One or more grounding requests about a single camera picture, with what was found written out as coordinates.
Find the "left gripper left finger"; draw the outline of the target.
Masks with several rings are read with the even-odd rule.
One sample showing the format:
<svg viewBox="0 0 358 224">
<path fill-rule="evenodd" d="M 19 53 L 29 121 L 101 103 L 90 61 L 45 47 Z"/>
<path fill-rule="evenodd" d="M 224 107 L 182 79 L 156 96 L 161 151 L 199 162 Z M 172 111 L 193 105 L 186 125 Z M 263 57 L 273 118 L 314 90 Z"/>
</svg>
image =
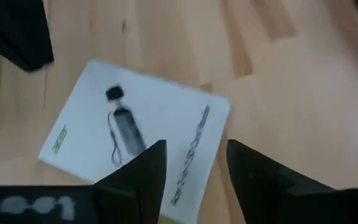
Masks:
<svg viewBox="0 0 358 224">
<path fill-rule="evenodd" d="M 158 224 L 167 175 L 167 142 L 158 140 L 93 185 L 98 224 Z"/>
</svg>

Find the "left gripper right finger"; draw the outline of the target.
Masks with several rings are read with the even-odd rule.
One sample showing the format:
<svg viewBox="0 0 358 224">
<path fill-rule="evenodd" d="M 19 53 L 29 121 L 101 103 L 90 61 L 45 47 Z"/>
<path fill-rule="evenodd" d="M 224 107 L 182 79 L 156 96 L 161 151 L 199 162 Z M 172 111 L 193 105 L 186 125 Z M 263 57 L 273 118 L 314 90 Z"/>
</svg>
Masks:
<svg viewBox="0 0 358 224">
<path fill-rule="evenodd" d="M 227 164 L 247 224 L 358 224 L 358 188 L 334 189 L 235 139 Z"/>
</svg>

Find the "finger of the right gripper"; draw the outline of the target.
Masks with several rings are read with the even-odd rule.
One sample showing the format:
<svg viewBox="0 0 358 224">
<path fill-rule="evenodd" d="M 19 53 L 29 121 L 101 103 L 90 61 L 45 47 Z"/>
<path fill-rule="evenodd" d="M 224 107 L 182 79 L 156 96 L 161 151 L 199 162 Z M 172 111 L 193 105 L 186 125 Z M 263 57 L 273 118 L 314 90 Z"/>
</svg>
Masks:
<svg viewBox="0 0 358 224">
<path fill-rule="evenodd" d="M 43 0 L 0 0 L 0 55 L 26 72 L 54 62 Z"/>
</svg>

